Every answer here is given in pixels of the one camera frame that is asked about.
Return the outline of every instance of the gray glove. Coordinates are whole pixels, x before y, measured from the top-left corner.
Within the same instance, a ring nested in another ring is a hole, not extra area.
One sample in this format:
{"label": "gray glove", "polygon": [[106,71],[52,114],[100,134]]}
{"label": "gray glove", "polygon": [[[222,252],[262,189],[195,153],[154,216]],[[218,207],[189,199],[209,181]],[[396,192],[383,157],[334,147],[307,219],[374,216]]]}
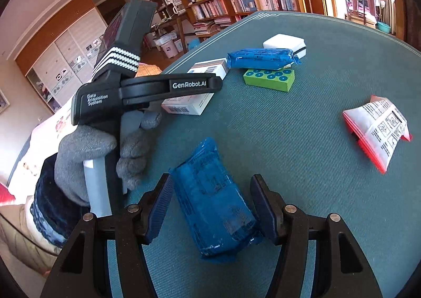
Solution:
{"label": "gray glove", "polygon": [[[117,175],[133,190],[141,182],[150,143],[148,132],[161,122],[161,113],[146,111],[140,128],[129,134],[120,144]],[[67,198],[83,207],[89,206],[83,161],[106,156],[117,146],[114,136],[90,126],[77,126],[58,146],[54,166],[54,180]]]}

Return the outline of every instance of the dark sleeve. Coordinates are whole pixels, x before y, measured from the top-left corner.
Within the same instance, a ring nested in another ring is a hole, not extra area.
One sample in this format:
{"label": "dark sleeve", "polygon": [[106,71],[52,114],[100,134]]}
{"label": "dark sleeve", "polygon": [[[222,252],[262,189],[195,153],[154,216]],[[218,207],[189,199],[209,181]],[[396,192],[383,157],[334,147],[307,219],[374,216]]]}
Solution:
{"label": "dark sleeve", "polygon": [[68,199],[54,181],[57,154],[44,161],[30,211],[37,230],[52,245],[62,248],[81,217],[90,211]]}

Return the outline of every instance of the white box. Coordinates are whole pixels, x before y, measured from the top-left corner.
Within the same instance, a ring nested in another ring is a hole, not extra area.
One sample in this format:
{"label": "white box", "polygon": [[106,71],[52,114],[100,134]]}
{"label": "white box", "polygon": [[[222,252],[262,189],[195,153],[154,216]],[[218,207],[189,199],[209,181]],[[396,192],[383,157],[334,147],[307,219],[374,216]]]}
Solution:
{"label": "white box", "polygon": [[265,49],[291,49],[294,55],[302,58],[306,55],[306,44],[304,39],[288,36],[286,34],[277,34],[263,43]]}
{"label": "white box", "polygon": [[183,44],[181,39],[177,39],[174,44],[176,45],[177,51],[182,52],[183,51]]}
{"label": "white box", "polygon": [[[227,59],[220,58],[206,62],[195,63],[188,71],[189,74],[211,73],[224,79],[228,72]],[[214,93],[167,98],[161,104],[170,114],[201,115]]]}

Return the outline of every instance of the blue plastic wrap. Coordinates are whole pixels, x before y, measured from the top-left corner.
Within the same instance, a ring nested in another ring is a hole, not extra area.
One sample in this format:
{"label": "blue plastic wrap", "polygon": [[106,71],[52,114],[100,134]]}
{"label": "blue plastic wrap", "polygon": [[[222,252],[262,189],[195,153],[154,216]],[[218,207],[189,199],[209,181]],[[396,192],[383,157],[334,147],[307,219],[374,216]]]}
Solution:
{"label": "blue plastic wrap", "polygon": [[301,64],[291,49],[242,49],[228,54],[229,68],[277,70],[285,65]]}
{"label": "blue plastic wrap", "polygon": [[250,243],[259,243],[258,222],[206,138],[190,158],[170,171],[181,209],[204,259],[232,260]]}

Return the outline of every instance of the picture frame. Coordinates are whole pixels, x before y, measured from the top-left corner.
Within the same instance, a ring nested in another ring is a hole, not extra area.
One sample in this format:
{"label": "picture frame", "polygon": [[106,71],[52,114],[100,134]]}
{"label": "picture frame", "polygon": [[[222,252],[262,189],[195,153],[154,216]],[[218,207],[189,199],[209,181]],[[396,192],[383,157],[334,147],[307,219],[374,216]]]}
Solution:
{"label": "picture frame", "polygon": [[9,100],[4,96],[3,92],[0,89],[0,114],[3,113],[9,106]]}

